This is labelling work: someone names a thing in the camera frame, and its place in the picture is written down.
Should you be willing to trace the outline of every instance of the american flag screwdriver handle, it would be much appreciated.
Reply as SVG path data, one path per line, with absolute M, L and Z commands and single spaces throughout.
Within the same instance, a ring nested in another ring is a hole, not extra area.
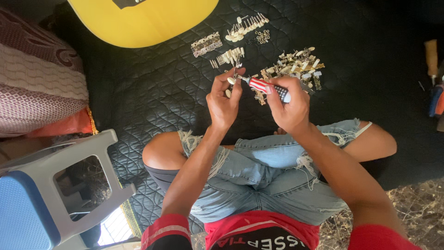
M 264 93 L 267 93 L 265 86 L 272 85 L 264 80 L 260 80 L 255 77 L 250 77 L 250 78 L 246 78 L 246 77 L 242 77 L 242 76 L 238 76 L 238 77 L 241 78 L 242 80 L 246 81 L 250 87 L 255 88 L 255 89 L 262 91 Z M 272 86 L 276 89 L 282 102 L 285 102 L 285 103 L 290 102 L 291 96 L 290 96 L 290 93 L 288 93 L 288 89 L 280 87 L 280 86 L 275 86 L 275 85 L 272 85 Z

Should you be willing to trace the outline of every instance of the blue stool seat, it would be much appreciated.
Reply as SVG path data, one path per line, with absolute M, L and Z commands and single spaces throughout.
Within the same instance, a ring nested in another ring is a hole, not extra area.
M 22 171 L 0 178 L 0 249 L 50 250 L 60 233 L 35 182 Z

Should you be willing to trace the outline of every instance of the marble floor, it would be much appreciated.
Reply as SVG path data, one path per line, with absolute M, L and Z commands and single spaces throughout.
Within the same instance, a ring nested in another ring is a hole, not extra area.
M 387 192 L 408 238 L 423 250 L 444 249 L 444 178 L 399 187 Z M 321 225 L 317 250 L 345 250 L 353 217 L 344 210 Z M 205 249 L 205 233 L 192 237 L 193 249 Z

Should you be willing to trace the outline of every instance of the hand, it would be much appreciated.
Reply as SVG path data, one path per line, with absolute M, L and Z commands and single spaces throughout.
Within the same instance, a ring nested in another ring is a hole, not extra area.
M 283 104 L 276 89 L 271 85 L 266 86 L 267 101 L 274 121 L 292 136 L 306 132 L 310 127 L 308 120 L 310 97 L 302 90 L 299 79 L 295 77 L 272 78 L 270 83 L 287 88 L 291 95 L 290 103 Z
M 231 85 L 228 77 L 233 77 L 234 68 L 230 71 L 215 77 L 211 93 L 206 96 L 208 109 L 210 110 L 212 126 L 225 133 L 236 120 L 239 110 L 239 99 L 242 95 L 241 79 L 236 79 L 233 86 L 231 98 L 226 97 L 225 90 Z M 245 68 L 237 70 L 239 75 L 245 73 Z

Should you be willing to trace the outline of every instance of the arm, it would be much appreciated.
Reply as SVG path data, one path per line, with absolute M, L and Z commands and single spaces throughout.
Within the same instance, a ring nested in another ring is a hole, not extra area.
M 347 203 L 353 213 L 353 226 L 378 224 L 406 238 L 392 202 L 378 182 L 309 123 L 309 96 L 298 79 L 283 77 L 272 83 L 288 88 L 292 97 L 290 103 L 282 105 L 276 90 L 267 88 L 273 118 L 307 151 L 335 194 Z
M 237 79 L 233 86 L 231 98 L 224 95 L 230 85 L 227 78 L 233 75 L 233 71 L 234 68 L 217 76 L 211 93 L 206 96 L 212 125 L 208 127 L 200 144 L 179 170 L 166 192 L 161 216 L 181 214 L 188 217 L 192 205 L 203 190 L 216 150 L 238 114 L 242 94 L 240 79 Z M 245 69 L 238 70 L 241 75 L 244 72 Z

